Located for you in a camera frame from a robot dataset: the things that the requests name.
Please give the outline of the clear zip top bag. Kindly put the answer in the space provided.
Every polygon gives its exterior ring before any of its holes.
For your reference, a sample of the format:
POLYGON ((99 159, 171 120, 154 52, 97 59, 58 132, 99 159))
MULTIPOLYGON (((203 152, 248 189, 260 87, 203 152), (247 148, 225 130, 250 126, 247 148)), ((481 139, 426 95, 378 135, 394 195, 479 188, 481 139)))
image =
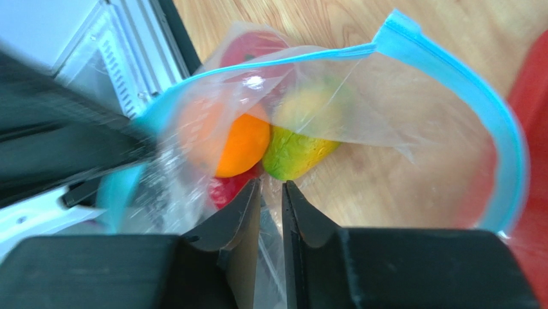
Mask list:
POLYGON ((193 77, 134 119, 158 152, 102 180, 97 205, 109 232, 182 234, 211 216, 208 185, 226 166, 229 129, 244 115, 270 129, 259 159, 255 308, 286 307, 288 180, 345 225, 506 237, 524 207, 528 152, 505 101, 393 11, 372 42, 334 50, 233 25, 193 77))

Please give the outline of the yellow green fake mango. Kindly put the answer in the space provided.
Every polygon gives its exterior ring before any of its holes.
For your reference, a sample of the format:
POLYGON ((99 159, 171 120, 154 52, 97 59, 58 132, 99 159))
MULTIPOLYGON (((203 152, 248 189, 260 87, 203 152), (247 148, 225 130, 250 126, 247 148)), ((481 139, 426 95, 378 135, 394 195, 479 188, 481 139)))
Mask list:
POLYGON ((275 109, 264 170, 278 180, 295 180, 334 152, 354 98, 348 86, 330 78, 288 92, 275 109))

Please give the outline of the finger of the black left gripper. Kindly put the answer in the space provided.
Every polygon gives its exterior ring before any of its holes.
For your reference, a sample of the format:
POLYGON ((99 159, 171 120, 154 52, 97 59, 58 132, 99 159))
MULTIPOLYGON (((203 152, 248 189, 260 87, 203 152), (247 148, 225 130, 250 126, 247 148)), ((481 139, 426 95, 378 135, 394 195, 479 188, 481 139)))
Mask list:
POLYGON ((1 54, 1 206, 154 156, 129 119, 1 54))

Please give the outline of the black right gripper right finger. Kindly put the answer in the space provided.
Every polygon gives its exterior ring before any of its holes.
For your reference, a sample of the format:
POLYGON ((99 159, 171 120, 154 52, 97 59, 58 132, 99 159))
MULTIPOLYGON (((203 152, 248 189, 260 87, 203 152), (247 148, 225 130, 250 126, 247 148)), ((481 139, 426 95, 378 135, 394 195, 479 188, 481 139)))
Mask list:
POLYGON ((289 308, 538 308, 515 256, 485 230, 341 227, 282 189, 289 308))

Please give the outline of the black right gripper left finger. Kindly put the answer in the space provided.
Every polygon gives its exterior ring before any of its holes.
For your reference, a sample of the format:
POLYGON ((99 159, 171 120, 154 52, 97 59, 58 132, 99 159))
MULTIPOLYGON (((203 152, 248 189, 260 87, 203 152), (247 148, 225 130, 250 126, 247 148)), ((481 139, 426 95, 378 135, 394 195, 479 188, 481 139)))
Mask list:
POLYGON ((178 235, 37 236, 1 264, 2 308, 252 308, 260 181, 178 235))

